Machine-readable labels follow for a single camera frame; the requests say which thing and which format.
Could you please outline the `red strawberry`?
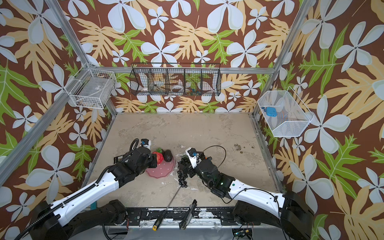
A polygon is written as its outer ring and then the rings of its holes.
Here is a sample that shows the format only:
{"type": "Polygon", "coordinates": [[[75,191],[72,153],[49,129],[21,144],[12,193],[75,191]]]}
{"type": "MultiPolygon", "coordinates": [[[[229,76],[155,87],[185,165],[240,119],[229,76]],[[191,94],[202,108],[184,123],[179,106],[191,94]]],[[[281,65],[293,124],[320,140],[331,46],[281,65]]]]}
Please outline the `red strawberry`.
{"type": "Polygon", "coordinates": [[[162,153],[159,152],[153,152],[153,154],[156,156],[157,159],[157,165],[161,164],[164,161],[164,156],[162,153]]]}

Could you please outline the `dark avocado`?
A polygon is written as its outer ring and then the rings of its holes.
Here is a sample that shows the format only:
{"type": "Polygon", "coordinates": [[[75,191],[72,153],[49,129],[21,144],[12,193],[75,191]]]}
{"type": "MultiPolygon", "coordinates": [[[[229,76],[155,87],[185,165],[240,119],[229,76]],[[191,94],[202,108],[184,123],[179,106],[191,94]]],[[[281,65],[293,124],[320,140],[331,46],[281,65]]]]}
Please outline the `dark avocado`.
{"type": "Polygon", "coordinates": [[[171,150],[165,150],[163,152],[163,157],[164,157],[164,161],[167,163],[170,163],[174,159],[174,156],[173,156],[171,150]]]}

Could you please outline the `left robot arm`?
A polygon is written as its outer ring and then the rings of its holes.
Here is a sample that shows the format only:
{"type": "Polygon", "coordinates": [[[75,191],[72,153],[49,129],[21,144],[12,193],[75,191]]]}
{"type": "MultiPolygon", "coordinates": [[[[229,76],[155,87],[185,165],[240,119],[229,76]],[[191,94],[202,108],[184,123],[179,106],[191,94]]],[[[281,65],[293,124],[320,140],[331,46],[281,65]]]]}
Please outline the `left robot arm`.
{"type": "Polygon", "coordinates": [[[29,235],[33,240],[68,240],[98,225],[124,222],[126,207],[118,200],[95,210],[85,209],[132,182],[146,169],[156,167],[157,156],[150,150],[150,141],[143,139],[139,147],[131,147],[114,165],[106,167],[95,181],[61,200],[38,205],[32,222],[16,239],[29,235]]]}

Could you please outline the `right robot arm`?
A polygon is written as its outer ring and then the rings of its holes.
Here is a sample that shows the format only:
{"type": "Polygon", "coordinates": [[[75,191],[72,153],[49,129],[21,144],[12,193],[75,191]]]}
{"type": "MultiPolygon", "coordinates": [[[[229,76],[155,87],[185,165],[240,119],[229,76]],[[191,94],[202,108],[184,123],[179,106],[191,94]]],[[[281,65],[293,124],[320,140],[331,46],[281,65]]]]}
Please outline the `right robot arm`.
{"type": "Polygon", "coordinates": [[[178,167],[179,175],[189,178],[198,176],[215,196],[236,201],[233,214],[238,223],[279,227],[285,236],[293,240],[311,238],[314,212],[298,194],[273,193],[249,186],[221,173],[211,158],[183,156],[178,167]]]}

